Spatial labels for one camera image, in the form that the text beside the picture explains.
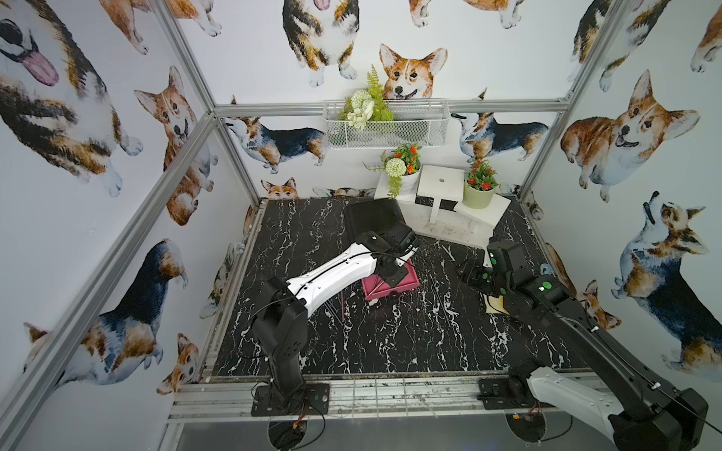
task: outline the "marble tabletop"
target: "marble tabletop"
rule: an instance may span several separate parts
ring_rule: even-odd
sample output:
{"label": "marble tabletop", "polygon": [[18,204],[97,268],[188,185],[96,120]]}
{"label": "marble tabletop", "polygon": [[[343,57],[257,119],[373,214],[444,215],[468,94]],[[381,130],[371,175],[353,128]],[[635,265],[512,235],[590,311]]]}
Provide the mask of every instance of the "marble tabletop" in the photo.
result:
{"label": "marble tabletop", "polygon": [[[269,202],[219,350],[215,377],[268,373],[263,359],[241,357],[260,352],[244,325],[260,307],[257,296],[263,281],[274,274],[282,279],[298,276],[337,256],[348,245],[344,207],[357,201]],[[446,202],[442,208],[452,209],[454,204]],[[494,237],[521,243],[537,268],[545,262],[515,199]],[[484,312],[478,293],[461,283],[455,272],[459,263],[481,251],[428,237],[420,237],[420,242],[419,256],[412,258],[419,288],[370,304],[359,281],[309,318],[308,343],[300,353],[305,375],[500,371],[529,356],[554,368],[586,367],[560,338]]]}

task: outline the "white wire basket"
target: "white wire basket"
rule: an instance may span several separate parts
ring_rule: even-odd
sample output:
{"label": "white wire basket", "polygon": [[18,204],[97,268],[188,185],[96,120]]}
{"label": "white wire basket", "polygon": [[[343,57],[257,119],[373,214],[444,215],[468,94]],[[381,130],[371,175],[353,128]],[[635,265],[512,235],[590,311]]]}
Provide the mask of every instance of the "white wire basket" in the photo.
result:
{"label": "white wire basket", "polygon": [[326,137],[334,149],[392,149],[400,144],[439,147],[446,140],[449,107],[444,99],[387,100],[392,122],[369,121],[363,130],[344,121],[345,100],[323,104]]}

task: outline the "corgi illustration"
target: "corgi illustration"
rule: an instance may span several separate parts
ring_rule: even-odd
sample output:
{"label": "corgi illustration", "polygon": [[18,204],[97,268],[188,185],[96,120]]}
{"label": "corgi illustration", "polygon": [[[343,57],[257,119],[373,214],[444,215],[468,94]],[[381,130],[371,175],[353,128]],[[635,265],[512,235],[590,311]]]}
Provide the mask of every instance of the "corgi illustration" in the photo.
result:
{"label": "corgi illustration", "polygon": [[643,204],[644,228],[619,258],[622,278],[614,283],[616,298],[632,297],[681,342],[679,361],[662,356],[667,367],[722,382],[722,325],[697,298],[680,273],[686,254],[709,249],[690,220],[705,207],[684,209],[652,193]]}
{"label": "corgi illustration", "polygon": [[722,5],[707,25],[705,37],[700,41],[695,56],[692,58],[692,70],[704,72],[705,61],[714,61],[720,47],[722,47]]}
{"label": "corgi illustration", "polygon": [[269,199],[298,199],[296,180],[293,177],[281,186],[268,183],[265,180],[261,180],[261,185],[268,191],[266,197]]}
{"label": "corgi illustration", "polygon": [[[486,90],[479,96],[484,99]],[[494,113],[470,113],[451,117],[461,122],[459,146],[469,156],[471,163],[477,158],[493,157],[502,152],[521,147],[524,155],[519,161],[529,158],[544,143],[549,127],[541,122],[498,123]]]}
{"label": "corgi illustration", "polygon": [[349,59],[359,30],[358,0],[284,0],[283,29],[301,67],[310,69],[312,87],[323,84],[323,70],[332,64],[345,79],[356,79]]}
{"label": "corgi illustration", "polygon": [[[90,326],[78,349],[56,383],[60,388],[68,382],[86,381],[109,385],[128,378],[142,363],[150,367],[153,358],[160,363],[163,350],[155,340],[160,327],[168,282],[176,277],[188,284],[186,267],[175,243],[165,238],[146,254],[135,280],[118,306],[103,313]],[[45,332],[30,324],[30,337],[35,336],[26,366],[37,355]]]}
{"label": "corgi illustration", "polygon": [[649,71],[637,81],[629,108],[617,119],[587,118],[574,122],[562,137],[570,163],[582,168],[579,186],[601,185],[599,195],[609,202],[609,189],[628,179],[663,141],[692,130],[700,119],[695,110],[667,111],[652,95]]}
{"label": "corgi illustration", "polygon": [[437,48],[423,59],[408,59],[381,44],[379,56],[388,75],[383,87],[384,99],[427,99],[432,94],[434,77],[446,63],[448,51]]}
{"label": "corgi illustration", "polygon": [[[429,2],[431,0],[409,0],[409,9],[411,9],[411,18],[414,21],[414,25],[417,27],[425,27],[428,22],[426,17],[429,17]],[[524,0],[464,0],[466,3],[472,5],[474,8],[482,9],[484,11],[499,11],[501,26],[504,28],[511,28],[515,26],[520,20],[521,16],[518,13],[519,5]]]}
{"label": "corgi illustration", "polygon": [[271,174],[278,173],[278,165],[301,155],[311,153],[323,164],[326,135],[315,128],[296,130],[270,130],[259,122],[261,118],[224,118],[225,125],[236,135],[245,153],[264,167],[271,168]]}
{"label": "corgi illustration", "polygon": [[[159,94],[135,91],[135,95],[143,108],[156,120],[163,124],[168,137],[168,146],[165,148],[163,170],[173,161],[175,156],[188,139],[193,126],[196,125],[196,115],[183,94],[183,80],[175,66],[170,67],[168,87]],[[201,188],[206,191],[213,190],[213,180],[208,177],[211,165],[218,163],[218,156],[211,155],[208,146],[203,146],[186,171],[178,187],[168,201],[168,213],[179,225],[188,224],[191,215],[198,208],[198,195]]]}
{"label": "corgi illustration", "polygon": [[213,282],[213,291],[208,296],[208,304],[206,304],[206,306],[203,307],[203,310],[201,310],[201,318],[210,318],[216,314],[223,292],[228,285],[230,270],[233,268],[233,264],[235,263],[237,256],[238,253],[235,250],[235,245],[233,243],[229,244],[223,264],[216,273],[216,280]]}
{"label": "corgi illustration", "polygon": [[201,376],[199,363],[198,346],[192,344],[188,337],[179,333],[178,363],[155,391],[159,395],[167,395],[177,392],[178,386],[181,384],[198,382]]}
{"label": "corgi illustration", "polygon": [[80,183],[95,175],[120,194],[110,156],[143,144],[123,130],[105,83],[44,0],[0,1],[0,53],[0,116],[18,140]]}
{"label": "corgi illustration", "polygon": [[632,11],[625,18],[621,36],[615,39],[606,53],[604,72],[599,87],[607,92],[612,86],[612,74],[637,47],[644,43],[671,0],[635,0]]}
{"label": "corgi illustration", "polygon": [[25,365],[22,367],[22,372],[25,372],[27,371],[27,367],[30,366],[30,363],[38,356],[40,350],[45,346],[48,340],[50,340],[52,334],[50,331],[37,328],[30,323],[23,323],[22,325],[26,327],[27,332],[30,334],[30,343],[32,344],[30,352],[27,354],[27,358],[25,359]]}
{"label": "corgi illustration", "polygon": [[313,192],[318,197],[335,197],[335,198],[349,198],[349,197],[370,197],[373,198],[373,195],[376,194],[376,188],[366,188],[366,189],[357,189],[357,188],[339,188],[337,190],[332,190],[328,188],[320,188],[318,186],[313,188]]}
{"label": "corgi illustration", "polygon": [[559,257],[557,250],[549,243],[547,243],[547,249],[551,257],[550,263],[554,266],[554,272],[559,277],[559,281],[572,292],[574,299],[582,303],[589,317],[594,319],[604,330],[611,330],[622,324],[622,320],[601,308],[596,280],[589,282],[584,293],[578,292],[569,278],[567,269],[564,267],[564,262]]}
{"label": "corgi illustration", "polygon": [[570,82],[577,79],[581,66],[586,61],[586,57],[596,40],[599,28],[604,23],[604,18],[611,5],[612,0],[593,0],[579,20],[579,28],[574,36],[574,51],[572,52],[572,61],[579,61],[579,66],[569,76]]}
{"label": "corgi illustration", "polygon": [[[100,0],[110,20],[123,33],[128,41],[141,54],[148,53],[148,47],[143,44],[143,37],[135,28],[135,13],[133,8],[143,12],[152,11],[150,0]],[[221,33],[220,24],[211,17],[213,0],[168,0],[168,6],[178,19],[193,19],[201,29],[210,36]]]}
{"label": "corgi illustration", "polygon": [[[500,183],[498,193],[499,194],[513,194],[516,198],[518,198],[520,189],[521,189],[521,185]],[[536,202],[533,191],[529,191],[529,194],[526,197],[526,208],[529,209],[529,213],[531,213],[531,217],[533,217],[535,220],[541,221],[544,218],[544,210],[542,210],[542,208]]]}

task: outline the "black mounting plate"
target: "black mounting plate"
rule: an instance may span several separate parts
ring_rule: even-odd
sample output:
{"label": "black mounting plate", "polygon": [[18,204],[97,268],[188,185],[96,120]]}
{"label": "black mounting plate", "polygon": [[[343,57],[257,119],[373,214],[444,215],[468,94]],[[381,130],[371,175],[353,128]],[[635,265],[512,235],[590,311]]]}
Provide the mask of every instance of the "black mounting plate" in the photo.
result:
{"label": "black mounting plate", "polygon": [[[300,407],[300,401],[303,398],[307,398],[313,407],[313,410],[309,411],[310,415],[313,415],[314,412],[321,412],[323,415],[326,415],[329,412],[330,393],[331,386],[329,384],[306,384],[303,394],[298,396],[298,403],[294,403],[294,407],[298,409]],[[263,385],[256,388],[254,394],[255,398],[253,399],[251,416],[286,416],[299,413],[298,411],[289,412],[288,408],[279,406],[271,396],[270,385]]]}

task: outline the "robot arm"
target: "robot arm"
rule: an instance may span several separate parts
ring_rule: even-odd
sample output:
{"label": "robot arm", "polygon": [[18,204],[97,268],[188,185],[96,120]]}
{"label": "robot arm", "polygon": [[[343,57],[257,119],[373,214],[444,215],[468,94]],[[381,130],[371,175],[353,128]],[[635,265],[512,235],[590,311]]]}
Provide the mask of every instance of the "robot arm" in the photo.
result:
{"label": "robot arm", "polygon": [[692,389],[679,391],[634,357],[586,313],[553,276],[535,276],[523,249],[489,244],[491,268],[479,263],[459,276],[481,293],[503,297],[509,315],[564,339],[614,396],[566,379],[537,364],[520,377],[527,394],[590,424],[622,450],[691,450],[702,434],[708,404]]}

